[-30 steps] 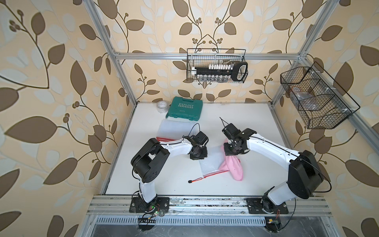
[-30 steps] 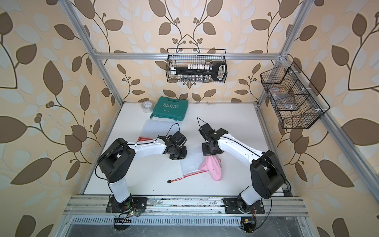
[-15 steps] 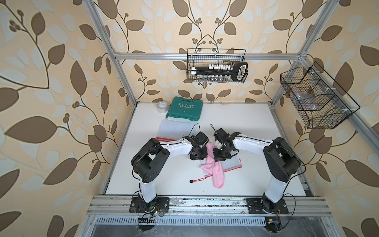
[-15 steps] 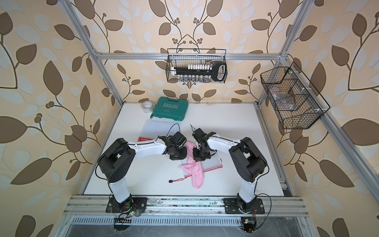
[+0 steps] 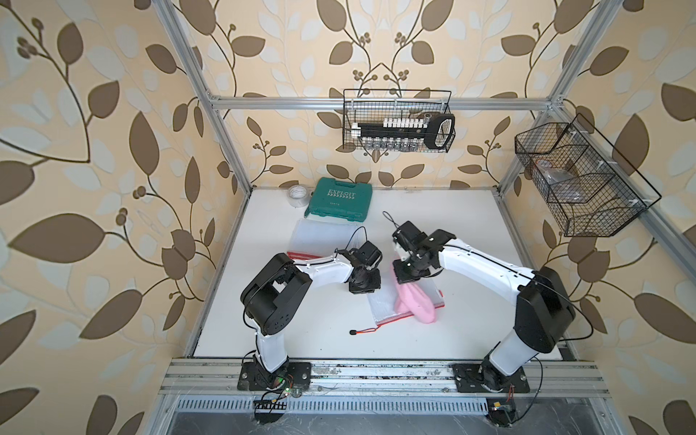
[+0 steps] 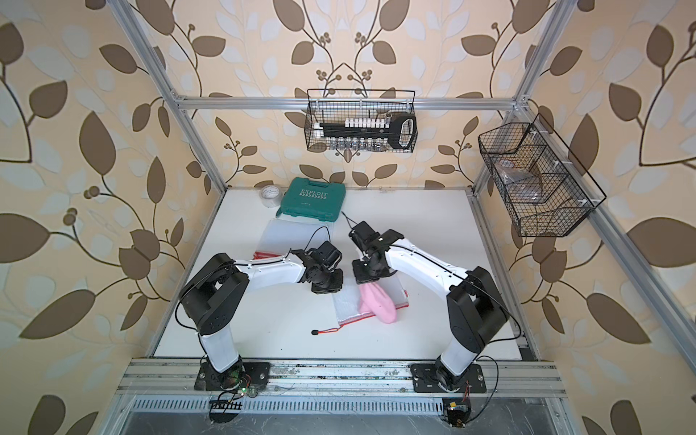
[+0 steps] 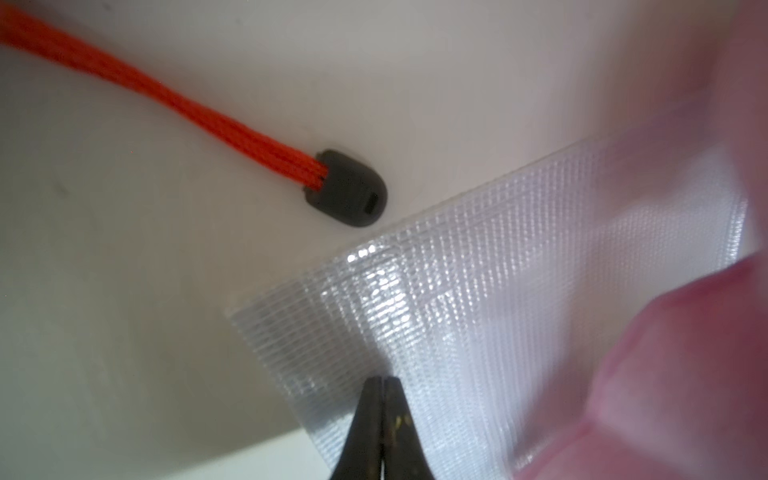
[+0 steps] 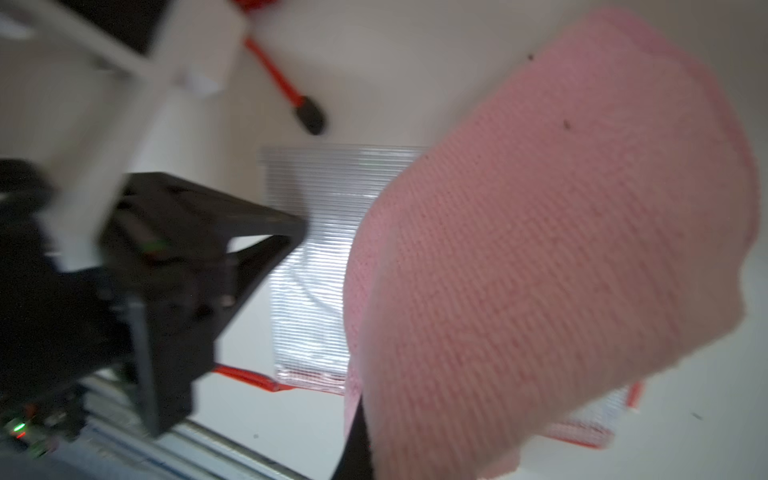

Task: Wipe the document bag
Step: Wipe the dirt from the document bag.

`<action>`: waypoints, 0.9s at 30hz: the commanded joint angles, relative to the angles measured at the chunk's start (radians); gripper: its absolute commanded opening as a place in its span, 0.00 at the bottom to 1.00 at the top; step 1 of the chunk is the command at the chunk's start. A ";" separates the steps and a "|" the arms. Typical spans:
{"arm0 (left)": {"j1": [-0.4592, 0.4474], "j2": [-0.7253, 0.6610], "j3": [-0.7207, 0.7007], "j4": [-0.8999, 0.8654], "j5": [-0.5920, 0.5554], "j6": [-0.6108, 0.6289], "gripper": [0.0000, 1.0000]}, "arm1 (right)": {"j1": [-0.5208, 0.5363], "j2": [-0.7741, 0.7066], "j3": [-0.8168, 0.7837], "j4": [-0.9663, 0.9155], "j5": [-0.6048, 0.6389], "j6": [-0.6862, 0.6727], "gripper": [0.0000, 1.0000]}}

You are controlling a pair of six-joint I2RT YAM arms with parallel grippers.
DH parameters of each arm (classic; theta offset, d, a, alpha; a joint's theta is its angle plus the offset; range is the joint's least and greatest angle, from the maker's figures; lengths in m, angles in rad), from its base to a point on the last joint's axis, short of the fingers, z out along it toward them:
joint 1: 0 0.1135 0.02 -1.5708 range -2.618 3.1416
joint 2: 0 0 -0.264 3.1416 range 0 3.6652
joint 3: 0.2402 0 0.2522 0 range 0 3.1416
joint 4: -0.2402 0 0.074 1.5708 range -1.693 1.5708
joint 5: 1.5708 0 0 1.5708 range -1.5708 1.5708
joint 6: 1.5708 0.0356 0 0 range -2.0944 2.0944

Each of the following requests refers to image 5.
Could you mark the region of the clear mesh document bag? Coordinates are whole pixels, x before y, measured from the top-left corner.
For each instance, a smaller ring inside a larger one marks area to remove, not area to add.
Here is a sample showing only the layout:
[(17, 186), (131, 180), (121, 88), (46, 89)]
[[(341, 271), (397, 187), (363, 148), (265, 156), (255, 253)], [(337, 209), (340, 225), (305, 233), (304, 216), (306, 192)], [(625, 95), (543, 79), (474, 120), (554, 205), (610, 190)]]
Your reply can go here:
[(398, 284), (395, 274), (384, 277), (382, 287), (368, 295), (374, 327), (351, 330), (349, 335), (364, 335), (378, 331), (382, 326), (406, 318), (415, 318), (422, 324), (433, 324), (437, 310), (444, 308), (442, 292), (429, 280)]

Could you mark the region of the pink wiping cloth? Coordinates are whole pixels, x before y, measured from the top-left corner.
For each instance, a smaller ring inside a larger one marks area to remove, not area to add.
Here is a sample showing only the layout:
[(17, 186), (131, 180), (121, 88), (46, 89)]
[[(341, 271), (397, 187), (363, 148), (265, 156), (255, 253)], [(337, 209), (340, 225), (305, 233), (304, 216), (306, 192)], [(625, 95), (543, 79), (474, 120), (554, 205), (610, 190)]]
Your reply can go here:
[(393, 272), (397, 298), (394, 311), (399, 314), (410, 314), (423, 324), (433, 324), (436, 321), (436, 308), (429, 296), (416, 282), (400, 283)]

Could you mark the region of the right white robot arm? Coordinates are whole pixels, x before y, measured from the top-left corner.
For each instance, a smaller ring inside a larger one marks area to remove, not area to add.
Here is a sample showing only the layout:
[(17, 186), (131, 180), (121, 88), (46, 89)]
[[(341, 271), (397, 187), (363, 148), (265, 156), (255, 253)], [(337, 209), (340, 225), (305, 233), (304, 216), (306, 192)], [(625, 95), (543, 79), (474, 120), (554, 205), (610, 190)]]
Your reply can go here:
[(458, 273), (500, 295), (515, 308), (513, 328), (482, 360), (473, 376), (483, 388), (499, 392), (520, 368), (541, 353), (551, 353), (576, 318), (555, 270), (534, 270), (505, 263), (473, 248), (450, 232), (431, 235), (405, 222), (393, 233), (395, 277), (415, 283), (446, 270)]

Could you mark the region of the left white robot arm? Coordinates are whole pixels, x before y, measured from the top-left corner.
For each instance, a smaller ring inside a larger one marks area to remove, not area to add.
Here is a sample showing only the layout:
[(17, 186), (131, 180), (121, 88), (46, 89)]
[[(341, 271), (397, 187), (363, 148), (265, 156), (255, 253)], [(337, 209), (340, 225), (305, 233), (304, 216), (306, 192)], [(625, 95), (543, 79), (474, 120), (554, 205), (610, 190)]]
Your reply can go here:
[(354, 295), (373, 293), (381, 288), (381, 262), (382, 252), (370, 242), (308, 261), (274, 255), (240, 296), (243, 321), (255, 331), (255, 362), (261, 372), (279, 376), (286, 368), (283, 331), (311, 288), (347, 284)]

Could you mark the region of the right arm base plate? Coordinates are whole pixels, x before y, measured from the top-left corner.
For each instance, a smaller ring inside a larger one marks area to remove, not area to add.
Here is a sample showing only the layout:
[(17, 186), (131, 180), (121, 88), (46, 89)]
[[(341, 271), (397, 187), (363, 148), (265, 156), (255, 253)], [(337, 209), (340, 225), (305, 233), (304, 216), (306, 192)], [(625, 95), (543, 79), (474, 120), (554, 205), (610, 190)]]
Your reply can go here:
[(512, 375), (499, 372), (489, 362), (460, 362), (452, 364), (458, 393), (529, 393), (527, 375), (522, 367)]

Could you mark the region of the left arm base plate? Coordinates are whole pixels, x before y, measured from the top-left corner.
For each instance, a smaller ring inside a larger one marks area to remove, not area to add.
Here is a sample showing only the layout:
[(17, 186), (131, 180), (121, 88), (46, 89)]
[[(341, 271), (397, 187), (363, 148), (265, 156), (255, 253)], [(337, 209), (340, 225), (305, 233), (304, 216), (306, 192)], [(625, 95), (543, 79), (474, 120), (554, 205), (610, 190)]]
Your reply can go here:
[(312, 378), (312, 364), (309, 362), (286, 361), (274, 372), (257, 362), (244, 362), (237, 381), (237, 389), (242, 392), (280, 392), (309, 389)]

